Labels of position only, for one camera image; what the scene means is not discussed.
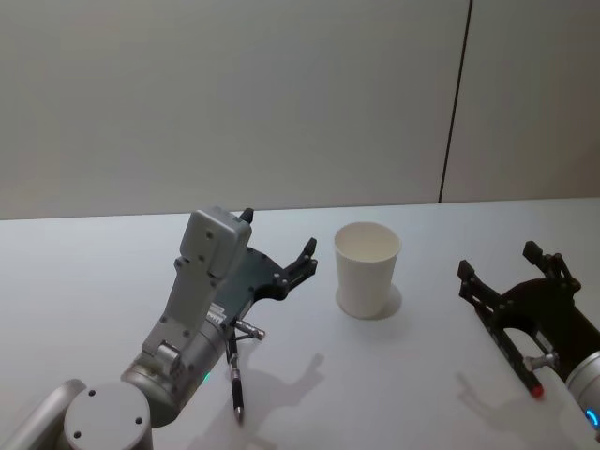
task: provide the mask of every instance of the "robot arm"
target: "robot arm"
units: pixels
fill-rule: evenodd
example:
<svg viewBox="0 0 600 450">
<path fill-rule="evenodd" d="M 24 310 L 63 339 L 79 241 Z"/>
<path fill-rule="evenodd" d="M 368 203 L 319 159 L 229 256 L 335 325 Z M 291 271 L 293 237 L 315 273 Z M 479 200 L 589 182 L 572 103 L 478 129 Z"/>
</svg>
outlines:
<svg viewBox="0 0 600 450">
<path fill-rule="evenodd" d="M 247 247 L 251 218 L 251 210 L 235 217 L 215 208 L 189 219 L 167 307 L 121 377 L 145 394 L 153 428 L 177 417 L 225 353 L 234 329 L 250 331 L 242 320 L 257 300 L 283 300 L 315 273 L 314 239 L 282 268 Z"/>
<path fill-rule="evenodd" d="M 87 389 L 78 380 L 58 387 L 32 412 L 2 450 L 152 450 L 152 428 L 170 424 L 186 406 L 228 343 L 262 339 L 243 321 L 266 297 L 283 300 L 315 274 L 316 240 L 281 267 L 248 247 L 253 212 L 236 217 L 219 208 L 191 214 L 167 306 L 142 351 L 113 382 Z"/>
<path fill-rule="evenodd" d="M 581 289 L 560 253 L 545 255 L 530 241 L 523 256 L 544 278 L 518 284 L 500 295 L 484 284 L 468 262 L 460 262 L 460 296 L 474 306 L 479 319 L 533 397 L 544 388 L 533 372 L 552 368 L 566 384 L 594 429 L 600 429 L 600 332 L 575 306 Z M 544 353 L 524 357 L 505 328 L 516 328 L 533 339 Z"/>
</svg>

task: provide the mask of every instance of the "white table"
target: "white table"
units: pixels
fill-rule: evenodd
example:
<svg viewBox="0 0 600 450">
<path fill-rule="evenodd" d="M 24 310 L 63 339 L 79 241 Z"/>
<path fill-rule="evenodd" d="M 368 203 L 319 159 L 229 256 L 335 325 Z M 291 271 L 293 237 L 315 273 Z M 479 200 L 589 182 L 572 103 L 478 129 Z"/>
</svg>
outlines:
<svg viewBox="0 0 600 450">
<path fill-rule="evenodd" d="M 188 215 L 0 222 L 0 438 L 69 378 L 118 379 L 164 309 Z M 403 239 L 400 310 L 357 321 L 334 301 L 335 231 L 375 220 Z M 317 276 L 247 316 L 267 330 L 240 344 L 246 423 L 233 417 L 221 359 L 156 449 L 597 448 L 558 377 L 533 400 L 458 297 L 458 261 L 503 292 L 538 277 L 529 239 L 560 251 L 600 324 L 600 200 L 258 212 L 251 245 L 281 264 L 310 236 Z M 526 349 L 533 344 L 523 340 Z"/>
</svg>

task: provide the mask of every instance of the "white paper cup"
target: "white paper cup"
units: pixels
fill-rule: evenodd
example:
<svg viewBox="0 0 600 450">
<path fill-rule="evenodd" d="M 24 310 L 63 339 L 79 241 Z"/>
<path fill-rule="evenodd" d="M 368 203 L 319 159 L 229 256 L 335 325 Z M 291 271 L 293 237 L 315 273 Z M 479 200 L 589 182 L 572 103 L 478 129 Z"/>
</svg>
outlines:
<svg viewBox="0 0 600 450">
<path fill-rule="evenodd" d="M 372 222 L 354 222 L 336 234 L 337 303 L 347 314 L 366 319 L 389 299 L 400 238 Z"/>
</svg>

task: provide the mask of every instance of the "blue light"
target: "blue light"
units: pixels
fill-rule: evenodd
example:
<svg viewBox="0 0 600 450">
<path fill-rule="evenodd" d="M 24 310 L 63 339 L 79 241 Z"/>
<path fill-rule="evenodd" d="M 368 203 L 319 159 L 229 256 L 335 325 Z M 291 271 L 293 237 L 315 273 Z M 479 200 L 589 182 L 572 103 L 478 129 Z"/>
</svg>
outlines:
<svg viewBox="0 0 600 450">
<path fill-rule="evenodd" d="M 592 410 L 588 410 L 585 412 L 585 415 L 588 416 L 588 419 L 590 419 L 590 422 L 592 422 L 593 427 L 598 428 L 598 417 L 596 417 L 595 412 Z"/>
</svg>

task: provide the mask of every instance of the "gray robot arm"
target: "gray robot arm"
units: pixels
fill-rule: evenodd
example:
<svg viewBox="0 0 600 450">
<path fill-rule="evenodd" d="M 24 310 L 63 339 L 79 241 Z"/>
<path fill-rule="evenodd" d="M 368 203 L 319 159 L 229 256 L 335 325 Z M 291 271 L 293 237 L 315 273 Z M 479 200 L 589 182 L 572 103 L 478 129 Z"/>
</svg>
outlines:
<svg viewBox="0 0 600 450">
<path fill-rule="evenodd" d="M 241 217 L 219 208 L 192 213 L 167 306 L 121 382 L 94 389 L 66 382 L 0 449 L 151 450 L 152 428 L 177 417 L 235 330 L 245 333 L 237 339 L 263 338 L 243 321 L 251 306 L 283 300 L 316 272 L 314 239 L 285 268 L 248 247 L 252 216 L 249 209 Z"/>
</svg>

